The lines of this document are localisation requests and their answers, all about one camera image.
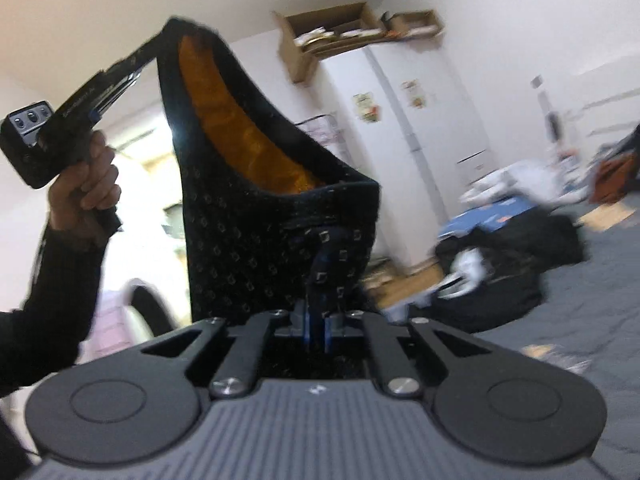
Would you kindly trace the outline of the black sleeved left forearm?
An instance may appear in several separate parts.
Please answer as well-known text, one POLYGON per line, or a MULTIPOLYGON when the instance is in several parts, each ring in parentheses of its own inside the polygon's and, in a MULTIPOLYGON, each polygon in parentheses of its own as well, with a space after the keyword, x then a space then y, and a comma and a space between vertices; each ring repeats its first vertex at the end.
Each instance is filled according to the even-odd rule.
POLYGON ((105 248, 47 228, 30 293, 1 315, 1 395, 72 366, 90 333, 105 248))

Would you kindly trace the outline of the left hand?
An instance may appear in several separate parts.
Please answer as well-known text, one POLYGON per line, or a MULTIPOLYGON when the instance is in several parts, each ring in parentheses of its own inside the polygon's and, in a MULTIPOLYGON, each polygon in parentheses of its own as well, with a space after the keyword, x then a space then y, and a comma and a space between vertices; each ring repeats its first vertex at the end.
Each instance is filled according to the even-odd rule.
POLYGON ((104 247, 110 238, 93 215, 114 207, 122 190, 116 183, 115 152, 100 130, 89 143, 89 161, 63 170, 48 192, 49 226, 74 246, 104 247))

